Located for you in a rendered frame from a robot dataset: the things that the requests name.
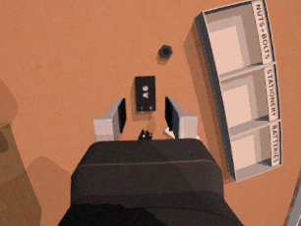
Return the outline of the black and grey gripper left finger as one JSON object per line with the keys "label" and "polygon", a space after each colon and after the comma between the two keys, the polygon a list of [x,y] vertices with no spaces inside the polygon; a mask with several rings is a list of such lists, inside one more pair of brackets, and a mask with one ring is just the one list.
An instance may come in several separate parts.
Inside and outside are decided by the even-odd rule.
{"label": "black and grey gripper left finger", "polygon": [[93,122],[95,142],[117,141],[127,120],[126,100],[117,98],[104,116],[96,116]]}

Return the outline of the black 9v battery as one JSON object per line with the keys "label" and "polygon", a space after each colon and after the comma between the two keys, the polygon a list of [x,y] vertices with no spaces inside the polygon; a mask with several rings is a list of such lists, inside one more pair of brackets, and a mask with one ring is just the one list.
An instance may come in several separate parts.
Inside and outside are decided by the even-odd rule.
{"label": "black 9v battery", "polygon": [[137,112],[156,111],[155,76],[135,77]]}

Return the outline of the black die with white pips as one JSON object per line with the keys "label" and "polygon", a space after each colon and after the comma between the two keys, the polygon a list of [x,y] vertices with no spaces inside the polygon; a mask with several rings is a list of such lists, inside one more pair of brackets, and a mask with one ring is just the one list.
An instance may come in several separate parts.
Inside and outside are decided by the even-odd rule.
{"label": "black die with white pips", "polygon": [[151,132],[148,132],[148,131],[142,129],[142,131],[139,135],[139,140],[151,140],[151,139],[152,139]]}

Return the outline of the dark grey hex nut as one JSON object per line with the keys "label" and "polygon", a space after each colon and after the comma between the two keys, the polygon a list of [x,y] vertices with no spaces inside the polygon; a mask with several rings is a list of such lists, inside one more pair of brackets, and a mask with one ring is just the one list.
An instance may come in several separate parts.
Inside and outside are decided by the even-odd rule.
{"label": "dark grey hex nut", "polygon": [[169,58],[171,56],[171,54],[173,53],[172,52],[172,49],[171,49],[171,46],[169,45],[162,45],[162,47],[158,50],[159,51],[159,54],[160,54],[160,57],[162,58]]}

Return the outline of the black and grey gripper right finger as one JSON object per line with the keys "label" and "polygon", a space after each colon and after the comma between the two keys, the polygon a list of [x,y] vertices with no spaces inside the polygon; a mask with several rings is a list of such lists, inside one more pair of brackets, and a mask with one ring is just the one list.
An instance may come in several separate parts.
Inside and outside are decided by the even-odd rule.
{"label": "black and grey gripper right finger", "polygon": [[198,117],[187,114],[173,96],[165,96],[165,120],[176,139],[196,139]]}

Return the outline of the grey three-compartment bin rack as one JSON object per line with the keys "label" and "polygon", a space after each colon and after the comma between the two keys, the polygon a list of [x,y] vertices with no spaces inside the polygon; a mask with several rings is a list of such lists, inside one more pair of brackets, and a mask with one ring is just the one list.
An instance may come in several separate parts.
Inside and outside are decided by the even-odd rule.
{"label": "grey three-compartment bin rack", "polygon": [[280,96],[266,0],[205,10],[195,21],[227,171],[237,183],[281,166]]}

